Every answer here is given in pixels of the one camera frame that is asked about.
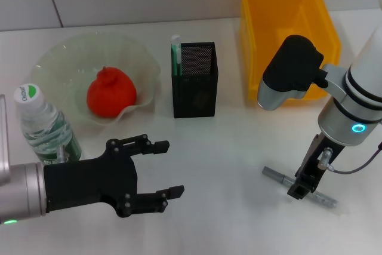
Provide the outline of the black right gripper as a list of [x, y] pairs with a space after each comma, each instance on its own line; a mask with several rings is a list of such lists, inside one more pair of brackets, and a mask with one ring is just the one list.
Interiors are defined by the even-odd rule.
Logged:
[[315, 135], [300, 168], [295, 173], [295, 182], [288, 189], [287, 194], [289, 196], [294, 199], [303, 199], [315, 191], [325, 172], [318, 167], [319, 158], [325, 148], [332, 149], [332, 155], [329, 159], [331, 164], [344, 149], [344, 146], [333, 142], [323, 133]]

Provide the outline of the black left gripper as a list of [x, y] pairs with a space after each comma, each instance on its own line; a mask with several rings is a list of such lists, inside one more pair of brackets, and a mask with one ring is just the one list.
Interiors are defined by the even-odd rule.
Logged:
[[106, 203], [121, 218], [163, 213], [168, 201], [180, 198], [184, 186], [154, 193], [137, 193], [134, 155], [167, 153], [167, 140], [151, 142], [147, 134], [108, 140], [103, 154], [94, 159], [44, 166], [47, 213], [88, 204]]

